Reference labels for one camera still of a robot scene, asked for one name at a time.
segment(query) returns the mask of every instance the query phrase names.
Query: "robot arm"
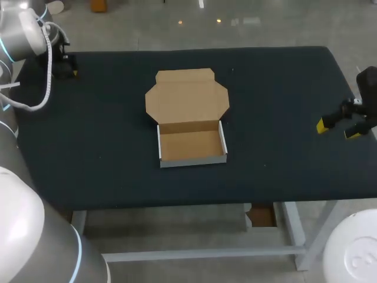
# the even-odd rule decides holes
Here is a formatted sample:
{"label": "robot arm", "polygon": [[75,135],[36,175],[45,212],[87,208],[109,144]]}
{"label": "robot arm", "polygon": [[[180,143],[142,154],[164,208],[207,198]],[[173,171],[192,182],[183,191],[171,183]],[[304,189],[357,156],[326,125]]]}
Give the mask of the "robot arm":
{"label": "robot arm", "polygon": [[[14,106],[28,111],[42,108],[51,86],[52,46],[59,45],[65,33],[54,24],[44,0],[0,0],[0,99],[2,109]],[[29,107],[9,99],[12,63],[41,55],[48,50],[48,79],[45,99]]]}

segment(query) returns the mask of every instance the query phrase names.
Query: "concrete floor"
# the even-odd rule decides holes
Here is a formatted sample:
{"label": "concrete floor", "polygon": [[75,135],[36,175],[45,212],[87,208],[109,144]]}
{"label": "concrete floor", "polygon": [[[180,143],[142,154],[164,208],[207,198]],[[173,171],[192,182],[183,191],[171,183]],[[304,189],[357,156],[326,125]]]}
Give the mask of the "concrete floor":
{"label": "concrete floor", "polygon": [[[377,6],[368,0],[89,0],[55,16],[74,51],[325,45],[357,94],[358,68],[377,65]],[[298,203],[309,231],[323,202]],[[352,200],[348,214],[377,207]],[[93,211],[86,236],[101,252],[259,246],[287,242],[282,228],[245,232],[242,205]],[[324,282],[320,259],[296,272],[291,256],[111,264],[113,282]]]}

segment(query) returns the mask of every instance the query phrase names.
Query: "cardboard box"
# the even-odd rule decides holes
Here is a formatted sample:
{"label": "cardboard box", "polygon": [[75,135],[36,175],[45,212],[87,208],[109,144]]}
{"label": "cardboard box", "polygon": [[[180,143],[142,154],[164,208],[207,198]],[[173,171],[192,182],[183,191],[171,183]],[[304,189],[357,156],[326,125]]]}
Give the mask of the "cardboard box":
{"label": "cardboard box", "polygon": [[161,168],[226,162],[228,91],[211,69],[159,71],[145,108],[158,123]]}

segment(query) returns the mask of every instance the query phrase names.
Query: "box flap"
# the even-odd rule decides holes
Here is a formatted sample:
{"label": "box flap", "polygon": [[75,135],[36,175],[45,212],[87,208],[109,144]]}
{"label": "box flap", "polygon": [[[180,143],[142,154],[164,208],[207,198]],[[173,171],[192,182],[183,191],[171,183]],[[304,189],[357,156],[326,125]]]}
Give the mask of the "box flap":
{"label": "box flap", "polygon": [[159,71],[145,107],[159,124],[213,121],[229,108],[228,91],[211,69]]}

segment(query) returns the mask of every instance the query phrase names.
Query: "black tablecloth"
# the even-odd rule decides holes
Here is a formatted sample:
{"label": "black tablecloth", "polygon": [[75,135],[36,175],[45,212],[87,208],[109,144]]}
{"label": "black tablecloth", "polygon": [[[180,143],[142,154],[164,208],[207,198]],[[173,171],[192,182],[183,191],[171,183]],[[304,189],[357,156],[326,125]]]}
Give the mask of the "black tablecloth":
{"label": "black tablecloth", "polygon": [[[321,115],[352,93],[327,48],[84,52],[79,76],[53,81],[48,107],[17,112],[19,146],[40,195],[81,210],[377,197],[373,134],[323,135]],[[159,168],[145,93],[158,70],[211,68],[229,90],[226,164]],[[45,78],[28,61],[12,97],[36,104]]]}

